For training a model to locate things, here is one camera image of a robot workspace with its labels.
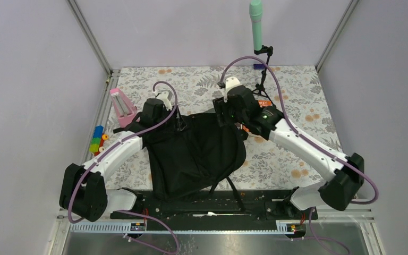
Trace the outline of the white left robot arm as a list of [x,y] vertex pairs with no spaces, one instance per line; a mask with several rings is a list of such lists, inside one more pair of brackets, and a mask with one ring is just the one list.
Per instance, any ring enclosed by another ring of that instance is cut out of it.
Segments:
[[118,129],[118,140],[82,165],[72,163],[66,168],[59,205],[67,211],[70,223],[95,222],[103,214],[116,211],[130,218],[142,215],[144,205],[132,191],[107,191],[105,184],[125,161],[142,150],[142,136],[172,120],[177,109],[178,105],[168,99],[148,99],[143,111]]

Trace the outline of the orange treehouse book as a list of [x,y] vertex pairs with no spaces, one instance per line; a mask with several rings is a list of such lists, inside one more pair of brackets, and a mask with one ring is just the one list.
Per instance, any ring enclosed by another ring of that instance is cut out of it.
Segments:
[[259,106],[260,107],[267,107],[267,106],[272,106],[272,102],[268,100],[258,100]]

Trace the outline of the black student backpack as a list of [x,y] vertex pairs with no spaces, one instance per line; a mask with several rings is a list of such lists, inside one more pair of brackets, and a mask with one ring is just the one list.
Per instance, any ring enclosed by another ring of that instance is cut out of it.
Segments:
[[247,134],[234,124],[220,126],[215,113],[181,115],[184,129],[171,117],[142,134],[148,152],[154,196],[163,202],[192,198],[239,169],[246,159]]

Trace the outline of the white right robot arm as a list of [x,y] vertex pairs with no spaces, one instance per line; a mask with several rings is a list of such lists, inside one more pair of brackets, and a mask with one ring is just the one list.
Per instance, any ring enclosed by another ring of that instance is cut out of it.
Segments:
[[292,190],[283,205],[284,214],[296,219],[305,210],[328,205],[343,211],[362,186],[363,177],[346,164],[363,167],[358,154],[348,156],[325,147],[288,121],[274,106],[261,107],[250,89],[243,85],[230,89],[225,96],[214,99],[213,105],[220,125],[240,123],[251,133],[280,145],[292,152],[323,178],[319,183]]

